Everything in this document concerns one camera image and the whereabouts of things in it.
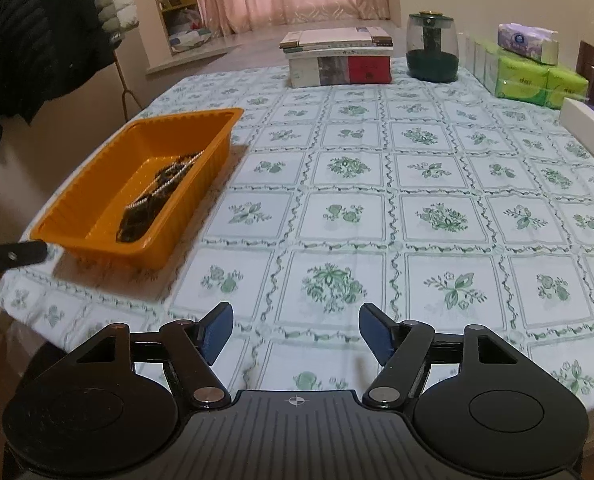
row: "dark cloth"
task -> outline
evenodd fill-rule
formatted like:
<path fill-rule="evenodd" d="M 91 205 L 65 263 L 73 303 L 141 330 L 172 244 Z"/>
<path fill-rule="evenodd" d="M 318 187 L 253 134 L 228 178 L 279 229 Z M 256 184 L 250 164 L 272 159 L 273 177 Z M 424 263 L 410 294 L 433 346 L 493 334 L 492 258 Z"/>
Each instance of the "dark cloth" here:
<path fill-rule="evenodd" d="M 0 0 L 0 115 L 27 123 L 56 74 L 48 19 L 39 0 Z"/>
<path fill-rule="evenodd" d="M 79 88 L 114 63 L 110 35 L 102 29 L 94 0 L 40 0 L 50 23 L 58 77 L 48 98 Z"/>
<path fill-rule="evenodd" d="M 113 49 L 94 0 L 0 0 L 0 115 L 30 123 L 112 64 Z"/>

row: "table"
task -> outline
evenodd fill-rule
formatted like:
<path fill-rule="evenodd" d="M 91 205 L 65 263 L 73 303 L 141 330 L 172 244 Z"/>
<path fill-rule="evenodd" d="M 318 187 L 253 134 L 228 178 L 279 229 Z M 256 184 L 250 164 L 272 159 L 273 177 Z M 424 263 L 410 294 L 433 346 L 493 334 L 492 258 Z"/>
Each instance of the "table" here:
<path fill-rule="evenodd" d="M 452 84 L 392 70 L 388 86 L 297 90 L 287 67 L 184 79 L 140 116 L 246 111 L 167 267 L 51 247 L 4 275 L 0 306 L 71 350 L 110 322 L 157 330 L 225 300 L 235 328 L 215 370 L 232 392 L 360 394 L 378 373 L 357 327 L 371 301 L 438 332 L 490 327 L 592 418 L 593 157 L 558 112 L 493 98 L 463 70 Z M 165 382 L 160 365 L 138 371 Z M 456 372 L 433 367 L 429 384 Z"/>

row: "jar lid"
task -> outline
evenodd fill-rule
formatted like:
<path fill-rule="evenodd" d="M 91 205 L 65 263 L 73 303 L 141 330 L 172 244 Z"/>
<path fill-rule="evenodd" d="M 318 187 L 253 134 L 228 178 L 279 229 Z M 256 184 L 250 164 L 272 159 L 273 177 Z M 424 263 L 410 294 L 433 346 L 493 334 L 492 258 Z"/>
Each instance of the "jar lid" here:
<path fill-rule="evenodd" d="M 453 22 L 454 19 L 450 16 L 444 16 L 442 12 L 436 10 L 420 10 L 414 14 L 409 14 L 410 18 L 433 18 L 434 20 L 442 20 L 446 22 Z"/>

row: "crosshair marking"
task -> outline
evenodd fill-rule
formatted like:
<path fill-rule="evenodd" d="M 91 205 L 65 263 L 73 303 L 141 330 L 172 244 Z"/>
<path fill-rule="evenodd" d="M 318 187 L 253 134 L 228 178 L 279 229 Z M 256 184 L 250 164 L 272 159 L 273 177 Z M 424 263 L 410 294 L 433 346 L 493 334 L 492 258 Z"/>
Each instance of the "crosshair marking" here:
<path fill-rule="evenodd" d="M 298 395 L 295 395 L 294 397 L 289 398 L 288 402 L 291 403 L 293 406 L 301 406 L 304 402 L 308 402 L 308 401 L 306 399 L 304 399 L 303 397 L 299 397 Z"/>

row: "glass jar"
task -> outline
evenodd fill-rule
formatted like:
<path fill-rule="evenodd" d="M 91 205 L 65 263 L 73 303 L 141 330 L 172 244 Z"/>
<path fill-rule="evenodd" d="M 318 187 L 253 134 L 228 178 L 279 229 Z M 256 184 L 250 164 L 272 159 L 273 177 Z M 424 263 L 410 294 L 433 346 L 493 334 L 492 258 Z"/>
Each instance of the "glass jar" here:
<path fill-rule="evenodd" d="M 429 10 L 410 14 L 406 31 L 406 60 L 412 77 L 433 83 L 455 81 L 459 47 L 454 20 Z"/>

